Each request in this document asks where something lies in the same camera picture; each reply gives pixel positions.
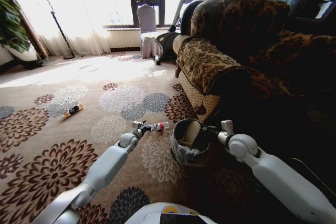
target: white robotic arm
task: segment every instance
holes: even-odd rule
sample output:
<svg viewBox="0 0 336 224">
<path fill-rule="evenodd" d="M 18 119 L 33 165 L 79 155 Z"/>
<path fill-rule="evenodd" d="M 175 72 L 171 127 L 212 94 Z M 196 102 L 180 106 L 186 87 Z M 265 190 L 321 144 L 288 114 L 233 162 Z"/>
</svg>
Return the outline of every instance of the white robotic arm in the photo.
<svg viewBox="0 0 336 224">
<path fill-rule="evenodd" d="M 222 129 L 218 140 L 251 167 L 254 176 L 294 215 L 310 223 L 336 223 L 336 209 L 316 186 L 260 149 L 252 137 L 234 134 L 232 121 L 222 121 Z"/>
<path fill-rule="evenodd" d="M 117 143 L 109 147 L 90 166 L 84 181 L 74 189 L 57 196 L 32 224 L 76 224 L 79 216 L 71 209 L 71 205 L 82 207 L 89 203 L 97 192 L 107 187 L 146 131 L 163 130 L 168 127 L 168 123 L 145 125 L 144 122 L 133 122 L 131 132 L 121 135 Z"/>
</svg>

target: white chair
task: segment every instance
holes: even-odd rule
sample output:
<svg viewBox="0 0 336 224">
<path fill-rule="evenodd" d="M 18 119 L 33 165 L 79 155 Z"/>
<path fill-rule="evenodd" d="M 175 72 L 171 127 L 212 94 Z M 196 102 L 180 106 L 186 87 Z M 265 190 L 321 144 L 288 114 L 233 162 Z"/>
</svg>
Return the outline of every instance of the white chair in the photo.
<svg viewBox="0 0 336 224">
<path fill-rule="evenodd" d="M 154 57 L 160 53 L 160 47 L 155 38 L 161 34 L 156 31 L 155 10 L 149 5 L 143 5 L 137 10 L 140 23 L 140 49 L 143 59 Z"/>
</svg>

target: floral carpet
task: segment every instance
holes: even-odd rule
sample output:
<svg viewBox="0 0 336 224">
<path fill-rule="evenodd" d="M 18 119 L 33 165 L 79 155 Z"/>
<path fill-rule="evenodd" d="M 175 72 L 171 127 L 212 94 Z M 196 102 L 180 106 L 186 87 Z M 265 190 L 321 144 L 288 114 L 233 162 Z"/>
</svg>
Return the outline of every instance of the floral carpet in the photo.
<svg viewBox="0 0 336 224">
<path fill-rule="evenodd" d="M 171 127 L 141 139 L 111 185 L 77 209 L 80 223 L 124 223 L 154 202 L 185 205 L 218 223 L 290 218 L 276 200 L 257 193 L 248 167 L 216 142 L 204 168 L 173 159 L 174 124 L 195 117 L 174 70 L 172 63 L 156 66 L 138 52 L 114 52 L 2 74 L 0 223 L 30 223 L 62 191 L 79 185 L 134 120 L 168 121 Z M 79 102 L 84 109 L 61 121 Z"/>
</svg>

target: patterned sofa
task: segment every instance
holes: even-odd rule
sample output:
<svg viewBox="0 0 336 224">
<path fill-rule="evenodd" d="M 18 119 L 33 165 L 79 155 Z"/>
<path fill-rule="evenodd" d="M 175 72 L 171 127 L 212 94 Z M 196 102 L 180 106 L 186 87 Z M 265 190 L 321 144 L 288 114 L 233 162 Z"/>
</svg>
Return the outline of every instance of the patterned sofa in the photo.
<svg viewBox="0 0 336 224">
<path fill-rule="evenodd" d="M 196 7 L 190 34 L 174 50 L 179 82 L 200 121 L 226 118 L 242 102 L 335 86 L 336 38 L 283 30 L 289 10 L 274 0 L 207 0 Z"/>
</svg>

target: yellow bottle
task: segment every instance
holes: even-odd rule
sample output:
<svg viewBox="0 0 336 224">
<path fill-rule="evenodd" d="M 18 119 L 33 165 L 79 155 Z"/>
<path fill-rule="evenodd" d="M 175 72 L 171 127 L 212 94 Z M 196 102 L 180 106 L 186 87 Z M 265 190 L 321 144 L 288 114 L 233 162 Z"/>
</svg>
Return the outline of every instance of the yellow bottle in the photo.
<svg viewBox="0 0 336 224">
<path fill-rule="evenodd" d="M 82 109 L 83 109 L 83 104 L 78 103 L 76 106 L 74 106 L 73 108 L 71 108 L 67 112 L 64 112 L 64 115 L 62 115 L 62 118 L 66 119 L 66 118 L 72 116 L 73 114 L 76 114 L 78 111 L 80 111 Z"/>
</svg>

